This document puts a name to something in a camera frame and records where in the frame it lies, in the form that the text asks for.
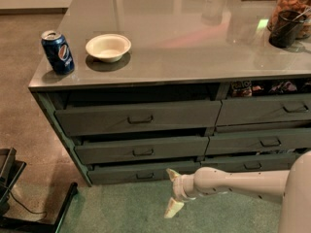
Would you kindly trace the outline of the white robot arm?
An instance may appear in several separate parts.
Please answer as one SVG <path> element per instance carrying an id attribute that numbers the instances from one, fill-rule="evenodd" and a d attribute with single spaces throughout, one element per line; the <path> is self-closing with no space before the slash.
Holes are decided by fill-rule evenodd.
<path id="1" fill-rule="evenodd" d="M 202 167 L 190 175 L 166 170 L 173 195 L 164 216 L 171 218 L 198 197 L 235 192 L 281 205 L 278 233 L 311 233 L 311 151 L 291 169 L 231 173 Z"/>

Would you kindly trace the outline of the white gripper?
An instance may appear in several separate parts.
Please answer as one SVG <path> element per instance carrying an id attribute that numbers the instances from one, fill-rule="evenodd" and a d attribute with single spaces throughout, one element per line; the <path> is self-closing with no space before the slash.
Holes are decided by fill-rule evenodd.
<path id="1" fill-rule="evenodd" d="M 175 170 L 166 169 L 171 182 L 173 182 L 174 198 L 169 199 L 167 208 L 164 213 L 165 218 L 174 217 L 185 205 L 184 202 L 196 198 L 193 175 L 180 175 Z"/>

